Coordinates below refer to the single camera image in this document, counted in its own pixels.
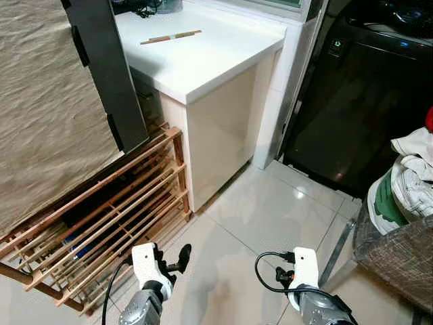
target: black appliance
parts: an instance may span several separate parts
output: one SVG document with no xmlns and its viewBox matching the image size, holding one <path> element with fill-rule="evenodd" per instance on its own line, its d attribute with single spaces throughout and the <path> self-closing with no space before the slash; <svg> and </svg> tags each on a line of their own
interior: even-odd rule
<svg viewBox="0 0 433 325">
<path fill-rule="evenodd" d="M 397 2 L 394 10 L 424 3 Z M 348 5 L 331 27 L 282 148 L 285 165 L 361 198 L 397 157 L 390 139 L 422 127 L 433 104 L 432 40 L 413 38 L 432 31 L 423 28 L 432 11 L 393 24 L 366 3 Z"/>
<path fill-rule="evenodd" d="M 62 4 L 76 50 L 83 66 L 89 66 L 117 146 L 130 152 L 149 135 L 110 0 L 62 0 Z"/>
</svg>

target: black cable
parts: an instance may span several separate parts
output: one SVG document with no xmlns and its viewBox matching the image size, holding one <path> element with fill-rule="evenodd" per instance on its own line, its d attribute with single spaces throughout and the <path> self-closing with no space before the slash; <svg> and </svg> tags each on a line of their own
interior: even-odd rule
<svg viewBox="0 0 433 325">
<path fill-rule="evenodd" d="M 117 265 L 117 268 L 111 277 L 110 283 L 108 284 L 106 296 L 104 298 L 104 306 L 102 308 L 102 325 L 106 325 L 107 304 L 108 304 L 108 299 L 110 298 L 111 287 L 113 286 L 114 279 L 116 278 L 117 273 L 119 273 L 120 268 L 122 267 L 123 264 L 124 264 L 124 262 Z"/>
<path fill-rule="evenodd" d="M 256 263 L 254 264 L 254 270 L 256 271 L 256 276 L 258 278 L 258 281 L 260 281 L 260 283 L 268 290 L 273 291 L 275 293 L 317 293 L 319 295 L 325 296 L 329 299 L 331 299 L 332 301 L 335 301 L 334 297 L 331 296 L 329 293 L 324 292 L 322 290 L 319 289 L 314 289 L 314 288 L 295 288 L 295 289 L 278 289 L 278 288 L 273 288 L 272 286 L 269 286 L 260 276 L 260 273 L 258 272 L 258 262 L 265 256 L 269 256 L 269 255 L 273 255 L 273 256 L 278 256 L 281 257 L 282 259 L 284 258 L 284 254 L 281 253 L 276 253 L 276 252 L 264 252 L 261 253 L 257 258 L 256 258 Z"/>
</svg>

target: black panel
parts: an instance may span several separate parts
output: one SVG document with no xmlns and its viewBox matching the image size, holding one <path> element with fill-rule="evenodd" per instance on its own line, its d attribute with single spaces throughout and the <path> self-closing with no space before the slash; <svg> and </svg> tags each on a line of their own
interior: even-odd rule
<svg viewBox="0 0 433 325">
<path fill-rule="evenodd" d="M 116 130 L 119 149 L 131 151 L 148 139 L 110 0 L 69 0 L 71 25 L 78 30 L 102 104 Z"/>
<path fill-rule="evenodd" d="M 364 197 L 397 156 L 390 139 L 422 127 L 433 104 L 432 48 L 401 43 L 337 20 L 290 121 L 285 164 Z"/>
</svg>

